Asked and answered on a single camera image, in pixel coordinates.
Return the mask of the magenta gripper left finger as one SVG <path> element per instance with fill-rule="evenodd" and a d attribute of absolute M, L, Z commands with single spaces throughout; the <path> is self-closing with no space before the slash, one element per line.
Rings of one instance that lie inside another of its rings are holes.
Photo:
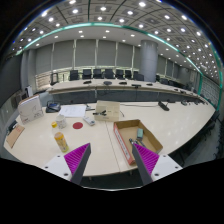
<path fill-rule="evenodd" d="M 79 185 L 81 183 L 83 173 L 91 154 L 91 144 L 87 143 L 80 146 L 64 156 L 64 159 L 71 171 L 71 182 Z"/>

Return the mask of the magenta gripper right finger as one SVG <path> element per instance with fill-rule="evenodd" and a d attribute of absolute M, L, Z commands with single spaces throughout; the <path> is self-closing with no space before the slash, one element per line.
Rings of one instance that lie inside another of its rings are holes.
<path fill-rule="evenodd" d="M 132 154 L 134 155 L 143 184 L 152 183 L 151 174 L 159 160 L 159 155 L 136 143 L 132 145 Z"/>

